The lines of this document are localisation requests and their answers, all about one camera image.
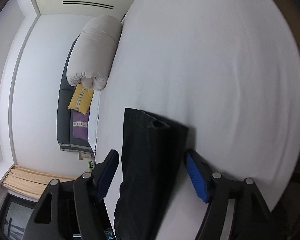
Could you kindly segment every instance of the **folded black pants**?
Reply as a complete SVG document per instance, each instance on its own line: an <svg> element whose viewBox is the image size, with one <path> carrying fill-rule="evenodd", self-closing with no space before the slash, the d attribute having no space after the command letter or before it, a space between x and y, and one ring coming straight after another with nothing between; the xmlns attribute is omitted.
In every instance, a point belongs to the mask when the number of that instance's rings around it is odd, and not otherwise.
<svg viewBox="0 0 300 240"><path fill-rule="evenodd" d="M180 166L188 128L126 108L120 198L114 213L117 240L153 240Z"/></svg>

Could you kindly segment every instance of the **beige curtain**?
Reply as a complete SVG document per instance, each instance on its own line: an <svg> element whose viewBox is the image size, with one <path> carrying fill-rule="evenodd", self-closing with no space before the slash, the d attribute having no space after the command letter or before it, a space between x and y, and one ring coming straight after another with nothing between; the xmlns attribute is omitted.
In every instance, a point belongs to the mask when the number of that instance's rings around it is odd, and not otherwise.
<svg viewBox="0 0 300 240"><path fill-rule="evenodd" d="M64 182L74 180L77 177L47 173L14 165L3 179L2 185L21 195L39 199L52 179L59 179L61 182Z"/></svg>

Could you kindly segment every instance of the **air vent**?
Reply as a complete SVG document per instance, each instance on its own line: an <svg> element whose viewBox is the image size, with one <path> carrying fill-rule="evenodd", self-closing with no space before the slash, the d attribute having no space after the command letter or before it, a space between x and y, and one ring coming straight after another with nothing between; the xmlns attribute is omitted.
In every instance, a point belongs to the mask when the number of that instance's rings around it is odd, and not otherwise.
<svg viewBox="0 0 300 240"><path fill-rule="evenodd" d="M102 8L113 9L112 5L96 3L96 2L84 2L84 1L62 1L63 4L81 4L81 5L90 5L90 6L97 6Z"/></svg>

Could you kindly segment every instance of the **mattress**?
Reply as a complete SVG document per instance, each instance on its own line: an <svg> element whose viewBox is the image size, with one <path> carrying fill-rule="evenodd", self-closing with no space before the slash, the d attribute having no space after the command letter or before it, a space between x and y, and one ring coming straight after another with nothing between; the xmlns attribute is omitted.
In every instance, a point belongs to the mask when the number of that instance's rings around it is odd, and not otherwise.
<svg viewBox="0 0 300 240"><path fill-rule="evenodd" d="M187 146L228 178L253 178L272 210L300 150L293 35L272 0L135 0L100 95L97 162L121 153L126 107L189 127ZM119 165L112 224L121 182ZM181 164L157 239L194 239L206 209Z"/></svg>

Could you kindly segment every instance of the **rolled white duvet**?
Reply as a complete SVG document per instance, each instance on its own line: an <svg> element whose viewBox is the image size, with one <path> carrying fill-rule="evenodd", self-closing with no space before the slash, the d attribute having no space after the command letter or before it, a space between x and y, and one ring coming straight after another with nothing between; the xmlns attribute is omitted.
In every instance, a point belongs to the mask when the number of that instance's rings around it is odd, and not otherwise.
<svg viewBox="0 0 300 240"><path fill-rule="evenodd" d="M121 22L109 15L93 18L85 25L68 63L67 80L71 86L81 83L93 90L106 86L121 31Z"/></svg>

